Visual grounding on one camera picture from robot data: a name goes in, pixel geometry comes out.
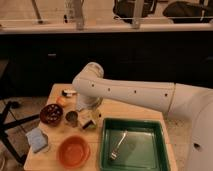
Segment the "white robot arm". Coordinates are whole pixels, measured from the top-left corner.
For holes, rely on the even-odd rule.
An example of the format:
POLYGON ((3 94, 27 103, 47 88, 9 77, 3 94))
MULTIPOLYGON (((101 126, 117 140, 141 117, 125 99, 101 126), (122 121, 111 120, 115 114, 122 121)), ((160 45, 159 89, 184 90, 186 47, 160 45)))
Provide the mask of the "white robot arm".
POLYGON ((90 108, 101 98, 188 119, 191 137, 186 171, 213 171, 213 88, 179 83, 104 79, 96 62, 88 63, 72 81, 77 108, 90 108))

